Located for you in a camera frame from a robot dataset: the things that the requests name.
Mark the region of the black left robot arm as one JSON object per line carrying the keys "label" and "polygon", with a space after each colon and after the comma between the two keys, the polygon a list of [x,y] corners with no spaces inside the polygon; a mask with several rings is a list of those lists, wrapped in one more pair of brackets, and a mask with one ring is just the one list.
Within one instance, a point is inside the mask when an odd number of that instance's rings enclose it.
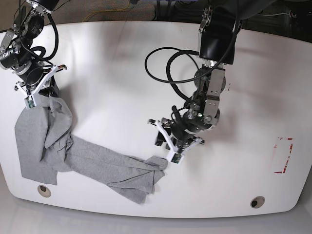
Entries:
{"label": "black left robot arm", "polygon": [[[170,149],[183,153],[204,140],[196,134],[211,129],[218,122],[220,94],[225,87],[223,65],[234,62],[235,42],[242,21],[253,17],[272,4],[271,0],[210,0],[203,9],[198,32],[198,49],[180,50],[166,64],[166,79],[147,74],[154,80],[170,84],[175,93],[184,99],[183,110],[172,107],[172,118],[160,122],[155,144],[166,142]],[[208,62],[199,68],[194,77],[175,81],[171,65],[176,58],[187,55]]]}

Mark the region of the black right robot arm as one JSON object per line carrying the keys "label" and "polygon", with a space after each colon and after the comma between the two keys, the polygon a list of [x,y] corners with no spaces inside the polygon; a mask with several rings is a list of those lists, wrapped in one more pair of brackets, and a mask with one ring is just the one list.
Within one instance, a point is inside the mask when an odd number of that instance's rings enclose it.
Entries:
{"label": "black right robot arm", "polygon": [[[0,66],[10,69],[24,81],[27,94],[35,87],[54,66],[51,59],[59,47],[59,34],[52,18],[52,12],[58,0],[26,0],[19,1],[14,21],[0,45]],[[47,17],[55,34],[55,45],[52,53],[46,56],[43,46],[32,47],[33,40],[40,35]]]}

